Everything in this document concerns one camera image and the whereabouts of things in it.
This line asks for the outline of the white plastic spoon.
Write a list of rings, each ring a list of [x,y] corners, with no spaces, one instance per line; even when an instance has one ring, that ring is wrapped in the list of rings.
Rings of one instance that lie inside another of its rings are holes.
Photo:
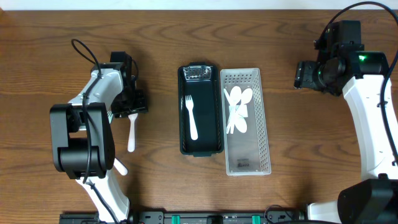
[[[245,133],[248,125],[245,118],[248,117],[247,104],[252,99],[252,90],[250,88],[241,91],[239,86],[234,86],[230,93],[224,89],[224,95],[229,103],[229,117],[227,120],[226,133],[233,134],[236,128],[239,132]]]
[[[251,88],[247,88],[245,89],[242,93],[241,93],[241,104],[240,105],[246,105],[248,104],[252,99],[252,89]],[[234,126],[235,126],[235,122],[236,120],[239,118],[239,114],[237,112],[239,106],[236,108],[233,117],[231,118],[231,122],[230,122],[230,131],[231,134],[234,133]]]
[[[229,133],[231,129],[231,124],[233,121],[233,113],[236,110],[236,105],[239,103],[241,100],[241,88],[239,86],[234,86],[231,89],[231,93],[229,94],[229,105],[231,106],[231,109],[229,110],[229,118],[228,118],[228,124],[227,124],[227,133]]]
[[[136,132],[135,132],[135,122],[138,117],[137,113],[130,114],[128,116],[130,120],[130,130],[129,130],[129,139],[127,144],[127,150],[129,152],[134,152],[136,148]]]
[[[248,117],[247,105],[238,105],[230,108],[228,126],[231,134],[234,133],[236,128],[239,132],[245,133],[248,130],[246,118]]]

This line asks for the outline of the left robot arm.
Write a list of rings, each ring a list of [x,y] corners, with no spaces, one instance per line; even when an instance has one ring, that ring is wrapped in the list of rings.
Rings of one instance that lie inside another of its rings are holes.
[[[50,109],[52,155],[55,168],[80,184],[96,213],[64,213],[60,223],[139,223],[116,179],[128,173],[116,158],[111,130],[114,118],[130,121],[127,149],[136,147],[135,120],[148,111],[142,90],[136,88],[136,62],[125,52],[112,52],[108,63],[96,62],[82,91]]]

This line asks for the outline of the white plastic fork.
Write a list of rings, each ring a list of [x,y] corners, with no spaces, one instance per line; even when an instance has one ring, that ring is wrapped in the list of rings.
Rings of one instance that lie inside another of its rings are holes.
[[[128,174],[127,167],[118,158],[114,159],[114,167],[121,175],[125,176]]]
[[[188,110],[188,115],[189,115],[189,120],[190,120],[191,139],[196,141],[198,139],[198,132],[197,132],[197,127],[196,127],[196,123],[195,123],[195,118],[193,115],[194,103],[193,103],[193,98],[191,95],[187,95],[185,97],[185,105]]]

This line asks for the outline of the pale green plastic fork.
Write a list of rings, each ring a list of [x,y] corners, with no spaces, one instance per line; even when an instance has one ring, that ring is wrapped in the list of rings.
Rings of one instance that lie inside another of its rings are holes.
[[[113,113],[112,113],[112,111],[109,110],[109,111],[107,112],[107,115],[108,115],[108,121],[109,121],[109,123],[112,123],[112,120],[113,120]]]

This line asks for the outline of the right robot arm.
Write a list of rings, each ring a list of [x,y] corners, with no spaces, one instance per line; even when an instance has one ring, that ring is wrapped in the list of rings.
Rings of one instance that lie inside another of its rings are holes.
[[[387,138],[381,110],[397,137],[397,119],[387,84],[389,66],[382,52],[366,51],[359,21],[332,22],[315,42],[316,61],[297,65],[295,88],[342,95],[351,111],[361,155],[361,182],[344,189],[332,202],[311,203],[307,219],[333,223],[397,223],[397,164]]]

